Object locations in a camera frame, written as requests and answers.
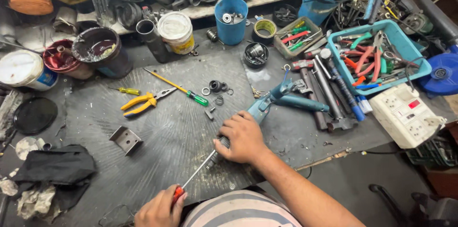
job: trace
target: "spring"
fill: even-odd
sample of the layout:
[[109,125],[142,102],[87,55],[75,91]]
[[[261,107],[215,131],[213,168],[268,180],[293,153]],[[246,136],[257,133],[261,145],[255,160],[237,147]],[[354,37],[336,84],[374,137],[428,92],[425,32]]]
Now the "spring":
[[218,106],[222,106],[224,104],[224,98],[222,95],[218,95],[215,99],[215,104]]

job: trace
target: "yellow pliers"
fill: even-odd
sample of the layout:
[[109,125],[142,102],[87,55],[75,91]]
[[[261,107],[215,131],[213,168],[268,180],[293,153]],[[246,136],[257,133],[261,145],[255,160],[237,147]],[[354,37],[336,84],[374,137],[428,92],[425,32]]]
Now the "yellow pliers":
[[136,97],[132,100],[130,100],[127,104],[123,105],[121,107],[121,110],[126,110],[140,102],[144,102],[146,101],[146,103],[144,103],[141,107],[138,107],[132,111],[129,111],[127,113],[124,113],[123,116],[126,117],[126,118],[130,118],[130,117],[134,117],[136,115],[139,115],[140,113],[146,111],[146,109],[150,106],[154,106],[156,107],[156,103],[157,101],[160,99],[160,98],[163,98],[167,95],[169,95],[170,93],[172,93],[173,91],[175,91],[177,88],[169,88],[169,89],[164,89],[162,91],[160,91],[157,95],[153,95],[151,94],[150,92],[146,92],[146,95],[142,95],[142,96],[139,96],[139,97]]

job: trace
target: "black cloth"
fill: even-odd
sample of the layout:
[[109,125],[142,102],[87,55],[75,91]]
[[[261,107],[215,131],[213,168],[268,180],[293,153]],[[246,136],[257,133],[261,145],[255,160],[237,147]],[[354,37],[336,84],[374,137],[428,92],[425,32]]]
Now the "black cloth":
[[16,199],[33,187],[56,187],[54,201],[62,211],[76,205],[96,172],[94,158],[81,145],[68,145],[49,151],[31,151],[17,174],[11,178],[19,186]]

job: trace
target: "yellow screwdriver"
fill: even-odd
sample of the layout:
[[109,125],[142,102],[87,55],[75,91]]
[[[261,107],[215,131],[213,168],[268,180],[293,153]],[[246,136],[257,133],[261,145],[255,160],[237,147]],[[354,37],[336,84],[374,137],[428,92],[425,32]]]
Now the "yellow screwdriver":
[[121,92],[121,93],[127,93],[127,94],[132,94],[132,95],[140,95],[140,90],[139,89],[131,89],[131,88],[123,88],[123,87],[120,87],[120,88],[108,87],[108,88],[109,89],[119,90],[119,92]]
[[186,93],[186,95],[187,95],[189,98],[191,98],[192,100],[198,102],[199,104],[201,104],[201,105],[203,105],[203,106],[205,106],[205,107],[208,106],[208,100],[205,99],[205,98],[203,98],[203,97],[201,97],[200,95],[197,95],[196,93],[192,92],[191,90],[186,90],[186,89],[182,88],[181,86],[179,86],[179,85],[177,85],[177,84],[171,82],[170,80],[161,77],[161,76],[160,76],[159,74],[157,74],[157,73],[154,73],[154,72],[152,72],[152,71],[149,71],[149,70],[147,70],[147,69],[145,69],[145,68],[143,68],[143,69],[146,70],[147,72],[153,74],[154,76],[158,77],[159,79],[161,79],[161,80],[163,80],[163,81],[169,83],[170,85],[174,86],[175,88],[177,88],[177,89],[183,91],[184,93]]

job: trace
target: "rubber mat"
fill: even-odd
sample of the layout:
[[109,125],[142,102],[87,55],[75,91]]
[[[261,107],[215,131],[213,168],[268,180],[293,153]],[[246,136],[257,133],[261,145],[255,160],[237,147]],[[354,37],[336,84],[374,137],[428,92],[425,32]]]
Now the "rubber mat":
[[[214,79],[226,82],[234,94],[223,93],[224,104],[217,106],[212,93],[206,96],[209,107],[204,107],[176,90],[158,100],[156,108],[130,120],[123,117],[120,107],[135,95],[109,86],[140,89],[144,95],[170,85],[137,68],[122,80],[100,79],[73,87],[67,99],[65,143],[86,147],[96,160],[98,174],[75,208],[66,213],[78,219],[71,222],[67,218],[67,226],[92,226],[95,219],[119,204],[136,212],[161,189],[184,184],[213,150],[212,139],[223,120],[254,101],[239,55],[227,51],[146,68],[199,95]],[[214,121],[204,113],[212,107],[216,107]],[[124,157],[124,151],[109,141],[121,125],[144,141],[132,156]],[[248,165],[223,161],[212,170],[203,168],[186,186],[186,204],[229,192],[231,185],[243,189],[260,181]]]

